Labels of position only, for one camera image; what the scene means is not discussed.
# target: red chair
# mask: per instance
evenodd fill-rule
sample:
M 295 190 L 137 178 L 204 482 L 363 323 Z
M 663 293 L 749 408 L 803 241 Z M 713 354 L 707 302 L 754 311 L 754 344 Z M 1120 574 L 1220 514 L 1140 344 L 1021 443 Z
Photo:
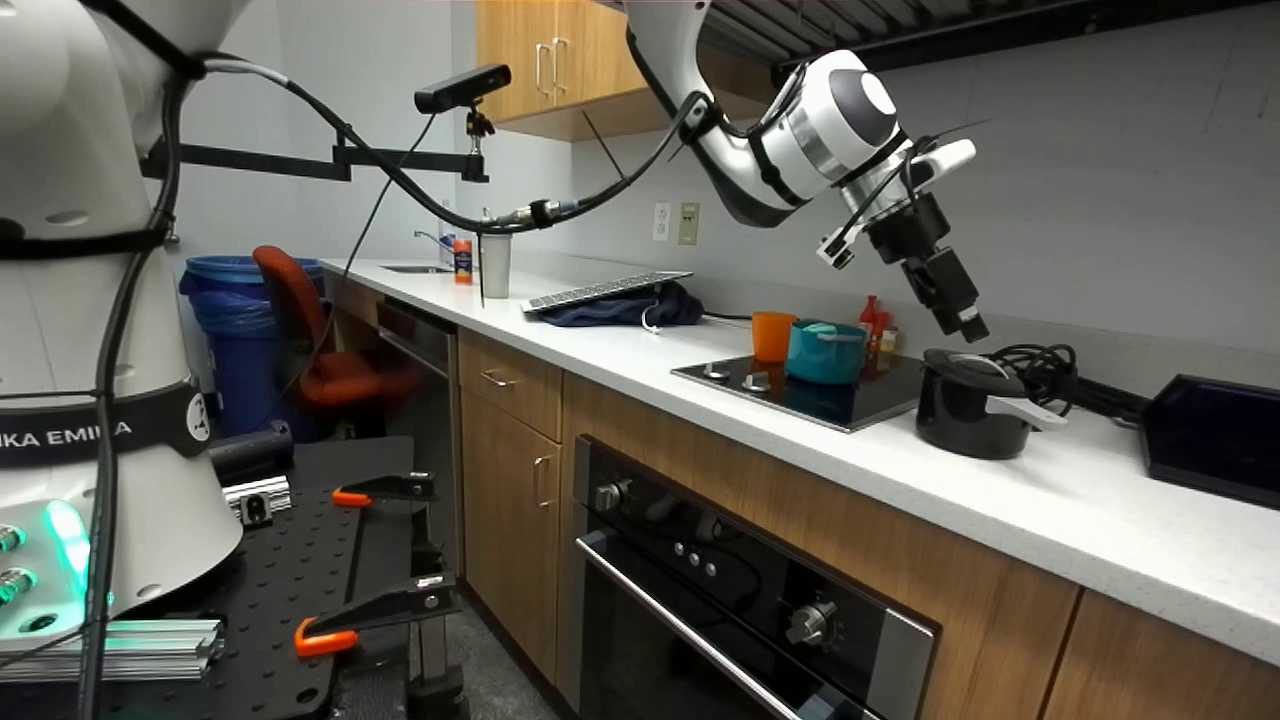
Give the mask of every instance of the red chair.
M 281 389 L 320 425 L 385 431 L 385 412 L 425 389 L 425 373 L 388 350 L 334 350 L 316 280 L 277 245 L 253 253 L 281 329 Z

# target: cable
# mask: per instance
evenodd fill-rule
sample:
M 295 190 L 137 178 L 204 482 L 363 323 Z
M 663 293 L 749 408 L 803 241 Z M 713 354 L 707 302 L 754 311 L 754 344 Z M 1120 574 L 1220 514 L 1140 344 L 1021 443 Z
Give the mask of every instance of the cable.
M 432 123 L 438 123 L 438 114 L 432 114 L 428 123 L 416 132 L 416 139 L 408 145 L 408 154 L 416 154 L 416 148 L 428 139 Z M 354 245 L 349 261 L 345 261 L 339 278 L 354 278 L 354 266 L 357 266 L 357 255 L 359 255 L 359 248 L 363 248 L 363 241 L 368 241 L 368 227 L 371 227 L 376 214 L 380 214 L 385 201 L 388 201 L 388 190 L 392 190 L 392 178 L 388 178 L 385 190 L 376 194 L 376 201 L 371 201 L 371 209 L 368 209 L 368 215 L 363 215 L 363 226 L 359 226 L 359 233 L 357 233 L 357 245 Z M 306 362 L 306 365 L 288 375 L 288 384 L 281 389 L 277 412 L 281 412 L 286 401 L 295 392 L 295 384 L 313 373 L 313 365 L 316 365 L 320 350 L 327 344 L 327 336 L 334 336 L 334 311 L 323 318 L 320 339 L 313 344 L 307 362 Z
M 425 204 L 432 215 L 440 215 L 446 226 L 452 227 L 463 227 L 463 233 L 504 233 L 504 236 L 516 236 L 516 233 L 531 233 L 531 227 L 547 227 L 547 226 L 564 226 L 564 221 L 576 221 L 601 204 L 608 204 L 611 196 L 622 196 L 625 190 L 634 190 L 662 158 L 663 148 L 681 136 L 681 120 L 693 103 L 700 103 L 700 98 L 690 98 L 681 103 L 681 114 L 673 115 L 663 139 L 653 148 L 653 158 L 627 172 L 625 182 L 601 190 L 595 196 L 590 201 L 576 201 L 576 204 L 538 204 L 530 215 L 498 215 L 498 221 L 478 221 L 478 215 L 462 215 L 452 209 L 446 209 L 438 196 L 428 196 L 406 170 L 396 170 L 385 154 L 368 148 L 363 136 L 345 123 L 327 103 L 320 103 L 307 87 L 300 87 L 295 79 L 288 79 L 286 73 L 277 69 L 263 69 L 263 63 L 250 63 L 242 57 L 207 57 L 204 59 L 207 73 L 242 73 L 242 78 L 260 78 L 260 79 L 274 79 L 281 84 L 286 92 L 300 98 L 327 127 L 336 127 L 345 139 L 354 139 L 363 158 L 376 160 L 376 170 L 385 170 L 416 204 Z
M 148 227 L 161 233 L 172 221 L 175 186 L 181 186 L 181 103 L 188 79 L 172 78 L 166 84 L 166 190 L 154 204 Z M 85 591 L 85 643 L 82 643 L 82 689 L 76 689 L 76 715 L 100 715 L 100 689 L 103 689 L 103 643 L 108 643 L 108 600 L 114 600 L 114 564 L 115 564 L 115 519 L 121 519 L 121 452 L 115 452 L 115 362 L 123 344 L 123 329 L 133 318 L 133 293 L 154 261 L 154 248 L 133 253 L 121 278 L 108 329 L 96 356 L 96 491 L 91 491 L 91 526 L 89 526 L 89 591 Z
M 1075 384 L 1071 344 L 1007 344 L 991 354 L 999 370 L 1024 381 L 1031 404 L 1065 401 L 1062 416 L 1071 412 L 1067 389 Z
M 627 178 L 627 172 L 617 165 L 608 139 L 601 136 L 593 114 L 590 114 L 590 109 L 576 109 L 576 114 L 583 115 L 583 123 L 590 123 L 590 132 L 595 136 L 601 154 L 608 158 L 611 172 L 617 172 L 617 178 Z
M 56 395 L 67 395 L 67 401 L 96 401 L 96 389 L 82 389 L 82 392 L 3 392 L 0 404 L 10 401 L 56 401 Z

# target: oven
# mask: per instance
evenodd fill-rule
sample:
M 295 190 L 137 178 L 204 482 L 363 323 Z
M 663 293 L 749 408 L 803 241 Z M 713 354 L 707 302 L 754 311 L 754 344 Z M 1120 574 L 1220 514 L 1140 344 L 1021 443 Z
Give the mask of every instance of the oven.
M 907 720 L 936 628 L 581 441 L 581 715 Z

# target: kitchen counter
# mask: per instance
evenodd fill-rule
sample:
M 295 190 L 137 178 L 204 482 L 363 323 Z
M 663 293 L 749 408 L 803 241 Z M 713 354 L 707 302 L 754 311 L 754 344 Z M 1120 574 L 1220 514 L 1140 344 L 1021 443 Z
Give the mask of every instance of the kitchen counter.
M 1086 408 L 1065 427 L 1038 431 L 1018 462 L 967 462 L 918 441 L 912 416 L 842 431 L 673 373 L 744 356 L 749 323 L 740 320 L 662 331 L 526 320 L 522 302 L 608 271 L 636 268 L 516 255 L 514 302 L 480 306 L 480 289 L 462 289 L 446 271 L 354 266 L 354 280 L 380 297 L 1280 666 L 1280 564 L 1274 558 L 1280 514 L 1154 482 L 1137 431 Z

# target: appliance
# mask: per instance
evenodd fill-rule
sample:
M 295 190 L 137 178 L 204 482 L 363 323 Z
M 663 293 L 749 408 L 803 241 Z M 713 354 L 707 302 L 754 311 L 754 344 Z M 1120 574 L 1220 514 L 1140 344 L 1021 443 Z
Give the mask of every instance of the appliance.
M 593 437 L 576 452 L 581 715 L 922 715 L 929 621 Z
M 737 395 L 758 395 L 772 408 L 801 412 L 837 427 L 866 427 L 918 408 L 926 370 L 912 356 L 883 356 L 869 365 L 856 384 L 807 384 L 788 375 L 784 365 L 734 356 L 718 365 L 675 370 L 675 375 L 693 375 Z
M 462 489 L 455 489 L 455 329 L 408 306 L 385 302 L 376 336 L 432 381 L 388 412 L 388 437 L 413 437 L 413 472 L 432 477 L 428 529 L 446 576 L 462 576 Z
M 1280 392 L 1177 375 L 1140 416 L 1149 472 L 1280 509 Z

